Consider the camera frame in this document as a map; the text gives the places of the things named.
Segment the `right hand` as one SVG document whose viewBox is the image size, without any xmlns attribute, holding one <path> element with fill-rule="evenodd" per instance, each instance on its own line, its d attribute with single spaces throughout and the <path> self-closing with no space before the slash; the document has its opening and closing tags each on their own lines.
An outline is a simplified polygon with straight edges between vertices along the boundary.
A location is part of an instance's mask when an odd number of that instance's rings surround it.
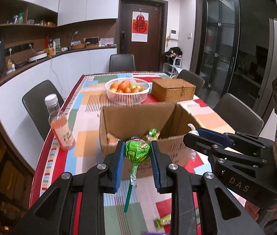
<svg viewBox="0 0 277 235">
<path fill-rule="evenodd" d="M 259 218 L 259 211 L 260 211 L 259 207 L 252 204 L 249 201 L 246 201 L 244 208 L 254 218 L 255 221 Z M 270 210 L 269 212 L 273 212 L 273 215 L 271 217 L 271 221 L 277 219 L 277 206 L 275 208 L 273 208 L 272 210 Z"/>
</svg>

